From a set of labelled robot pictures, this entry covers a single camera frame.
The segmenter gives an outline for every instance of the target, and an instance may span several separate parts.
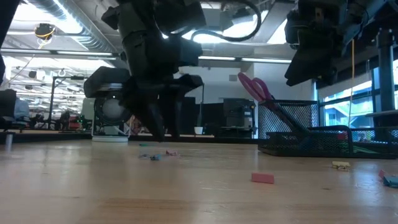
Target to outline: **ceiling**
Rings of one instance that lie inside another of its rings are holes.
[[[12,25],[9,29],[2,48],[15,48],[15,49],[37,49],[42,43],[38,40],[33,31],[40,23],[54,24],[54,17],[51,14],[43,13],[40,9],[36,8],[35,2],[68,2],[66,0],[27,0],[32,4],[21,4],[14,17]],[[87,19],[86,24],[88,30],[100,36],[101,40],[110,46],[113,52],[121,52],[123,50],[121,38],[118,31],[113,30],[106,25],[101,16],[110,6],[117,6],[115,0],[73,0],[69,4],[73,4],[76,13],[73,14],[75,18]],[[220,57],[266,57],[266,58],[279,58],[291,59],[294,51],[289,46],[284,44],[284,21],[287,13],[294,7],[294,1],[275,1],[275,0],[252,0],[259,9],[262,11],[262,26],[260,31],[251,40],[240,43],[226,43],[215,41],[208,41],[208,37],[198,36],[197,38],[205,40],[202,43],[203,54],[208,56]],[[208,1],[202,3],[203,10],[206,15],[206,22],[209,24],[220,23],[221,11],[215,6],[216,3]],[[252,26],[255,23],[245,24],[241,27],[235,27],[234,32],[244,35],[250,33]],[[65,24],[57,24],[58,27],[56,34],[42,49],[48,50],[76,50],[87,51],[87,47],[83,46],[76,40],[76,35],[66,34],[65,31],[71,27]],[[38,108],[47,110],[49,108],[49,99],[51,93],[52,76],[58,76],[59,73],[64,77],[72,75],[90,76],[98,67],[109,66],[119,67],[114,62],[106,62],[104,60],[84,60],[84,59],[67,59],[67,58],[31,58],[29,55],[5,55],[5,61],[8,67],[8,78],[17,78],[10,82],[11,88],[18,91],[19,97],[28,100],[31,108]],[[215,62],[215,61],[201,61],[201,66],[206,67],[248,67],[247,64],[241,62]],[[45,73],[41,78],[30,78],[29,72],[37,71],[38,74]],[[55,89],[55,100],[58,102],[55,107],[56,110],[73,110],[81,111],[82,100],[84,98],[82,91],[83,81],[81,80],[64,80],[59,83]]]

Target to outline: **pink eraser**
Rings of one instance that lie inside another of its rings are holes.
[[[253,172],[253,173],[251,173],[251,181],[259,182],[259,183],[266,183],[266,184],[273,184],[274,183],[274,175]]]
[[[380,170],[379,177],[383,179],[384,178],[384,174],[385,174],[384,170]]]

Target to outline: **black machine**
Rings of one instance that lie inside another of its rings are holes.
[[[0,43],[6,36],[18,2],[2,2]],[[109,8],[102,20],[121,34],[124,47],[121,58],[129,65],[129,77],[126,79],[126,70],[120,68],[100,68],[86,81],[85,94],[89,98],[117,97],[119,104],[137,116],[159,141],[164,140],[164,129],[178,137],[182,98],[203,84],[196,75],[173,78],[178,67],[198,65],[198,57],[202,54],[201,45],[181,36],[196,30],[192,38],[197,34],[208,34],[239,42],[253,37],[261,20],[258,19],[256,28],[248,36],[232,38],[198,30],[205,25],[205,18],[197,0],[117,2],[119,6]],[[261,17],[251,1],[223,2],[245,4],[257,18]],[[379,28],[394,27],[398,13],[387,3],[385,0],[299,0],[297,8],[287,16],[285,28],[287,42],[297,49],[285,75],[287,84],[293,86],[319,77],[333,84],[337,76],[334,62],[346,55],[351,40],[358,39],[358,47],[364,47],[372,43]],[[396,2],[391,1],[391,5],[395,7]],[[381,45],[388,45],[391,50],[393,35],[384,33]],[[3,62],[0,69],[3,75]]]

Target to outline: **ceiling pipe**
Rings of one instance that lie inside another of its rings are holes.
[[[116,52],[116,48],[94,25],[93,21],[72,0],[26,0],[36,8],[53,15],[60,24],[77,27],[72,37],[89,51]]]

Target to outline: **table surface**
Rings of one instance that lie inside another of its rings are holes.
[[[166,150],[180,157],[138,158]],[[382,185],[380,169],[398,162],[272,157],[239,144],[14,144],[0,152],[0,223],[398,223],[398,189]],[[252,171],[275,184],[251,182]]]

